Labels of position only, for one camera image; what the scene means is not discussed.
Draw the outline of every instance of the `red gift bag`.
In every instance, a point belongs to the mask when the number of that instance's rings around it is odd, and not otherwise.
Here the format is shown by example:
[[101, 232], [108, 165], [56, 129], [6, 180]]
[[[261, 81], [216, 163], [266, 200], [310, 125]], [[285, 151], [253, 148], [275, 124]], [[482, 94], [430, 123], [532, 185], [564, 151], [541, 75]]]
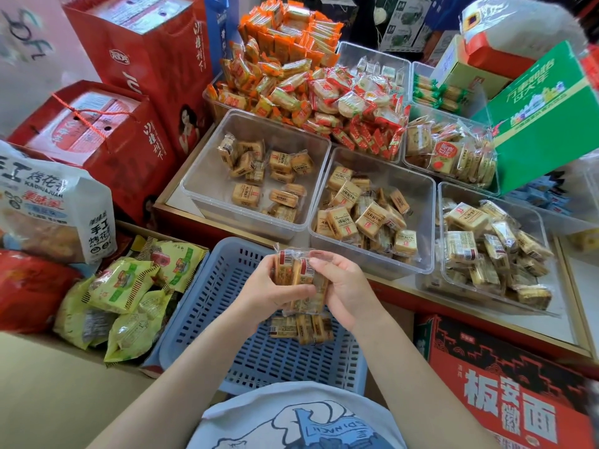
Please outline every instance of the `red gift bag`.
[[99, 82], [61, 89], [8, 141], [34, 158], [86, 169], [112, 191], [117, 218], [144, 226], [178, 169], [149, 98]]
[[183, 162], [212, 122], [204, 0], [71, 0], [64, 10], [102, 82], [150, 96]]

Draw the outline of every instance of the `basket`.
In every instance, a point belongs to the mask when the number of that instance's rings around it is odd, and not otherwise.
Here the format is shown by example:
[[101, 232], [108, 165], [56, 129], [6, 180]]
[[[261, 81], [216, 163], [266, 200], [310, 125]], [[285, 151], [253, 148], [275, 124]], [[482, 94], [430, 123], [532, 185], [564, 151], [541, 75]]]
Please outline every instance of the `basket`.
[[[183, 350], [237, 297], [248, 277], [271, 249], [226, 238], [212, 251], [194, 281], [160, 347], [160, 363], [167, 369]], [[335, 342], [300, 346], [293, 339], [273, 339], [269, 327], [258, 331], [241, 347], [219, 389], [243, 394], [282, 381], [315, 381], [363, 395], [367, 364], [354, 337], [333, 319]]]

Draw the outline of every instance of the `bag of baked rolls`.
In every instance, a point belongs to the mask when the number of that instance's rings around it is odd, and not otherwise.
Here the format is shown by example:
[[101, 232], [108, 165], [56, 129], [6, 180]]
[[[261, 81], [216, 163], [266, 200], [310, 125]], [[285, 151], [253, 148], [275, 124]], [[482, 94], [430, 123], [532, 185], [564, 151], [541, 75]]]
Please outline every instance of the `bag of baked rolls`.
[[0, 141], [4, 242], [59, 263], [93, 263], [116, 249], [110, 189], [86, 170], [27, 157]]

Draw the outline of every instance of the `cartoon print on shirt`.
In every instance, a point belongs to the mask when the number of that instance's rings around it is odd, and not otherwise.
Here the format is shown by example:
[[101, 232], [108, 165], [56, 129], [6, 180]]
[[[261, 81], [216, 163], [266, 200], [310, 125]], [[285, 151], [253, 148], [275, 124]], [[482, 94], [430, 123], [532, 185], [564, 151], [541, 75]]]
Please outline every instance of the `cartoon print on shirt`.
[[392, 448], [354, 413], [325, 400], [289, 405], [240, 438], [221, 438], [213, 449], [261, 447], [266, 441], [273, 449]]

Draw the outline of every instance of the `yellow stripe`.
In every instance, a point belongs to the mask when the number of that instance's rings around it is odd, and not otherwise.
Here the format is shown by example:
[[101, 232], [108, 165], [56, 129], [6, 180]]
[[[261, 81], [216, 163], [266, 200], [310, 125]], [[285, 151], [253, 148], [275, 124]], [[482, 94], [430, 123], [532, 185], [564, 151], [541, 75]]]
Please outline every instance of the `yellow stripe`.
[[576, 82], [574, 85], [572, 85], [570, 88], [566, 89], [559, 96], [557, 96], [556, 98], [554, 98], [551, 101], [549, 101], [549, 103], [547, 103], [541, 110], [539, 110], [538, 112], [535, 112], [529, 118], [527, 118], [526, 120], [522, 121], [521, 123], [518, 123], [513, 128], [505, 131], [503, 134], [498, 135], [497, 137], [495, 137], [495, 139], [494, 139], [495, 148], [497, 148], [503, 142], [508, 141], [510, 138], [512, 138], [514, 135], [516, 135], [522, 129], [526, 128], [533, 121], [537, 121], [538, 119], [540, 119], [541, 117], [543, 117], [544, 115], [546, 115], [547, 113], [549, 113], [550, 110], [554, 109], [559, 104], [565, 102], [570, 97], [572, 97], [576, 93], [578, 93], [580, 90], [582, 90], [582, 89], [584, 89], [584, 88], [586, 88], [588, 86], [589, 86], [589, 81], [587, 80], [586, 77], [583, 77], [578, 82]]

